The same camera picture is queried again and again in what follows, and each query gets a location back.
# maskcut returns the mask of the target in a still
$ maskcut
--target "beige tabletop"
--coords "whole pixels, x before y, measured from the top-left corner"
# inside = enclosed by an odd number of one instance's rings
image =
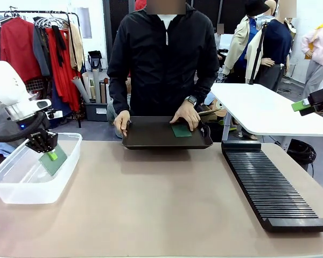
[[[323,188],[281,148],[263,145],[314,211]],[[60,199],[49,205],[0,200],[0,256],[305,256],[323,254],[323,233],[261,228],[221,153],[148,152],[84,141]]]

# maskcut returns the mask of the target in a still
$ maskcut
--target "black jacket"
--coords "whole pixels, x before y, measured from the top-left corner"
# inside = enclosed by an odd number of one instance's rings
[[[131,114],[173,116],[190,95],[203,102],[218,69],[207,16],[187,4],[186,14],[177,15],[166,30],[157,15],[142,9],[125,16],[118,29],[108,69],[110,96],[117,114],[129,110],[125,81],[130,72]]]

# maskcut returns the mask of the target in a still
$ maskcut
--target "pink sweatshirt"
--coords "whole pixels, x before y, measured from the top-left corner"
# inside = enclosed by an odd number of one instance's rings
[[[310,50],[308,44],[311,43],[316,32],[317,35],[313,41],[314,49],[312,60],[323,66],[323,28],[314,30],[303,37],[301,41],[301,51],[303,51],[303,53],[305,54]]]

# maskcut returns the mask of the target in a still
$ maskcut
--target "clear plastic bin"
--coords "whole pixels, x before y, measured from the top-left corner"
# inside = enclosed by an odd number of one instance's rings
[[[0,164],[1,200],[8,204],[54,203],[79,160],[81,140],[78,133],[59,133],[58,144],[68,158],[53,177],[39,162],[42,153],[21,144]]]

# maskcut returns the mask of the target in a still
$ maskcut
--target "paper roll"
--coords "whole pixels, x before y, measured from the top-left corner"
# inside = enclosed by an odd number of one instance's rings
[[[106,104],[106,102],[107,102],[106,87],[107,86],[103,82],[101,82],[100,85],[101,85],[101,101],[103,104]]]
[[[82,79],[85,84],[85,90],[89,98],[92,98],[91,90],[90,90],[90,77],[88,76],[88,73],[82,74]]]
[[[96,103],[101,102],[101,88],[99,85],[99,70],[93,69],[93,80],[95,81]]]
[[[86,103],[90,103],[90,98],[88,97],[88,95],[86,93],[86,90],[85,90],[85,87],[82,84],[80,78],[76,76],[76,77],[73,78],[72,82],[75,84],[75,86],[80,91],[80,94],[81,94],[82,98],[84,99],[84,101]]]
[[[91,94],[92,94],[92,99],[95,99],[96,98],[95,87],[94,86],[90,86],[90,91],[91,91]]]

